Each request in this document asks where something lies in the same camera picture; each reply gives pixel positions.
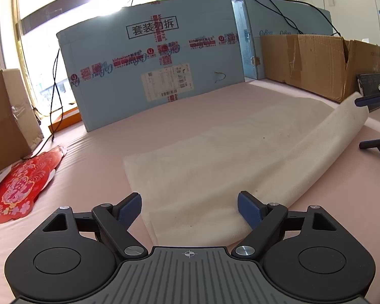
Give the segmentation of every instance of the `pink table surface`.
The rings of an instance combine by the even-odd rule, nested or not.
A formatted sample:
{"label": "pink table surface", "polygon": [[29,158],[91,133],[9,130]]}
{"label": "pink table surface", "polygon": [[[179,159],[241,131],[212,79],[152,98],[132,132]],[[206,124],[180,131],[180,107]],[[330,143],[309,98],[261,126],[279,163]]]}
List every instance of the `pink table surface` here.
{"label": "pink table surface", "polygon": [[[124,172],[125,156],[196,136],[289,97],[278,91],[241,83],[161,105],[90,133],[80,123],[57,134],[53,145],[66,144],[68,154],[53,182],[29,216],[0,224],[0,304],[14,298],[4,277],[7,256],[57,207],[69,205],[75,212],[82,212],[104,201],[118,203],[135,191]],[[291,207],[306,210],[311,204],[323,206],[370,251],[376,261],[376,278],[367,299],[374,304],[380,304],[380,153],[361,151],[357,145],[361,140],[379,137],[380,133],[364,127],[321,179]],[[151,249],[141,217],[129,231]]]}

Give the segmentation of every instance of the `light blue cardboard box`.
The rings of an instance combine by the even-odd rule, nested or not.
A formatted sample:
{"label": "light blue cardboard box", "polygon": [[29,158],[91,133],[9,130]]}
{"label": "light blue cardboard box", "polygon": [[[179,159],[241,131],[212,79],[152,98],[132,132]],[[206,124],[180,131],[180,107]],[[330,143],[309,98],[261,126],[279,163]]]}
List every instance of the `light blue cardboard box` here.
{"label": "light blue cardboard box", "polygon": [[[277,11],[270,0],[257,1]],[[332,26],[315,8],[298,2],[284,0],[272,1],[280,9],[282,14],[290,18],[304,34],[333,34]],[[263,79],[265,78],[264,60],[262,57],[260,36],[271,34],[298,34],[298,32],[287,24],[281,15],[261,6],[254,0],[235,0],[233,1],[233,8],[237,22],[245,76],[253,79]],[[325,9],[321,9],[321,11],[331,21],[330,12]]]}
{"label": "light blue cardboard box", "polygon": [[231,0],[126,7],[57,37],[87,131],[244,81]]}

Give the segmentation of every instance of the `red paper cutout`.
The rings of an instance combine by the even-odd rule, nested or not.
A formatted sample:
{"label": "red paper cutout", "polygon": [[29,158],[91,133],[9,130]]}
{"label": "red paper cutout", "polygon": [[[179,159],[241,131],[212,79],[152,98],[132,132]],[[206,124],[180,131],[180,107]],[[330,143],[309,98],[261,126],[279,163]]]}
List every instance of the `red paper cutout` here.
{"label": "red paper cutout", "polygon": [[0,223],[29,214],[49,174],[65,154],[66,149],[57,146],[12,167],[0,183]]}

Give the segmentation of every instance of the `window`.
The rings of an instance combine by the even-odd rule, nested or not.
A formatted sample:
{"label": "window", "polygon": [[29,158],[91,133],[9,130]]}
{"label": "window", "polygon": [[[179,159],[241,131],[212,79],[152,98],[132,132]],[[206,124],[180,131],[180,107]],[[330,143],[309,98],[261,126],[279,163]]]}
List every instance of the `window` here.
{"label": "window", "polygon": [[[48,114],[53,91],[53,63],[59,48],[57,32],[99,15],[110,14],[124,6],[156,0],[18,0],[21,43],[30,90],[35,94],[37,108]],[[60,55],[56,74],[63,106],[74,102],[74,96]],[[60,107],[54,96],[53,110]]]}

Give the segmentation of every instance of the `white cloth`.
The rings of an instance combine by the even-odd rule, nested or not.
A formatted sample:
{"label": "white cloth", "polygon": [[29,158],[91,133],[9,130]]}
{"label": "white cloth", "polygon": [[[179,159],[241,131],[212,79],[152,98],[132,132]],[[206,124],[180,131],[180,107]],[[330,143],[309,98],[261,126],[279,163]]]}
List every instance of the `white cloth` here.
{"label": "white cloth", "polygon": [[246,190],[292,205],[331,166],[368,117],[346,99],[333,110],[291,98],[248,118],[124,160],[155,245],[230,245],[250,232],[237,210]]}

